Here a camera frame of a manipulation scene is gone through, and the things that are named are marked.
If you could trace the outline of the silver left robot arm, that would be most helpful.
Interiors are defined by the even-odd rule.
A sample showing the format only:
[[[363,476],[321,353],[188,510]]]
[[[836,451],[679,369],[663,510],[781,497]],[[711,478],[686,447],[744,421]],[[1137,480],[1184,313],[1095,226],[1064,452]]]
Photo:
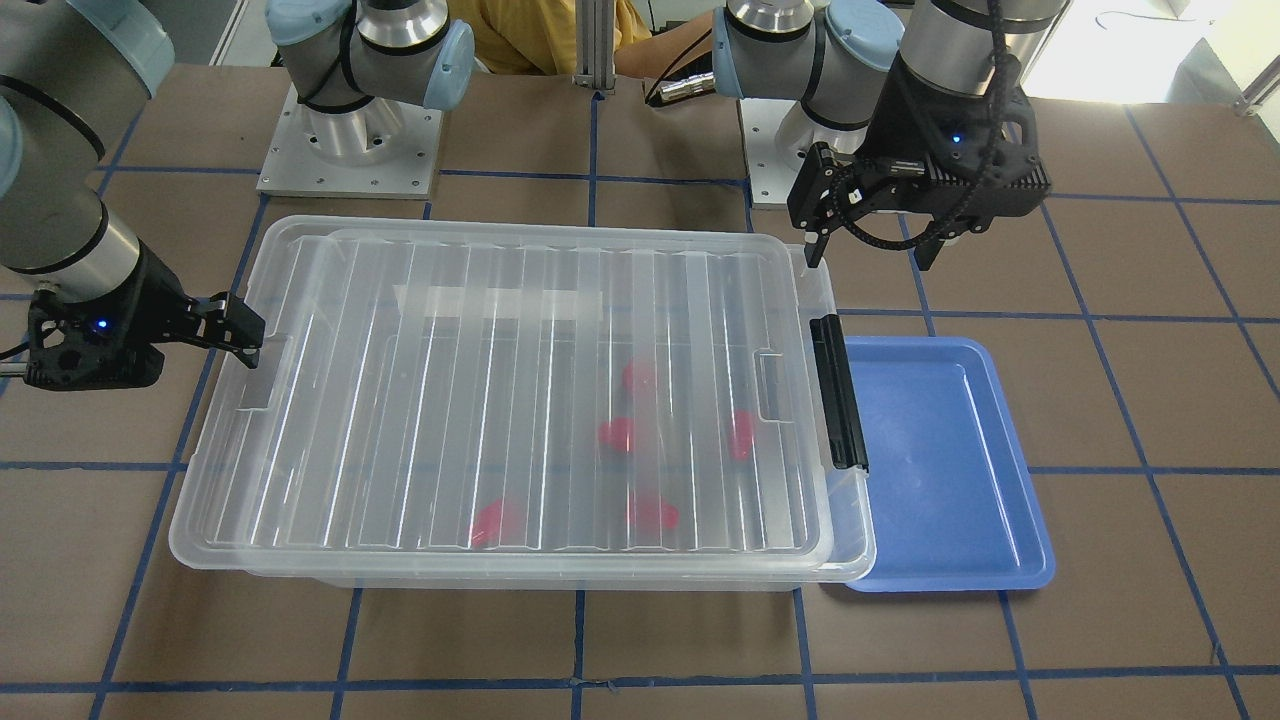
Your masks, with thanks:
[[[1021,87],[1065,1],[727,1],[712,15],[716,87],[795,101],[813,140],[786,199],[817,266],[837,231],[925,270],[941,249],[1025,217],[1052,182]]]

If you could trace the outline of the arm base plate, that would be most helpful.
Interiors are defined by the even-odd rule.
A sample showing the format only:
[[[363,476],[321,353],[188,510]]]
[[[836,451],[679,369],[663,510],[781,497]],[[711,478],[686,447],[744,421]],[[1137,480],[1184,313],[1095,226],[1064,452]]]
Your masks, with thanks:
[[[809,147],[828,143],[841,160],[864,142],[867,128],[842,131],[814,122],[799,101],[744,99],[739,104],[751,205],[786,209]]]
[[[325,114],[288,91],[256,188],[273,197],[426,201],[445,113],[375,97]]]

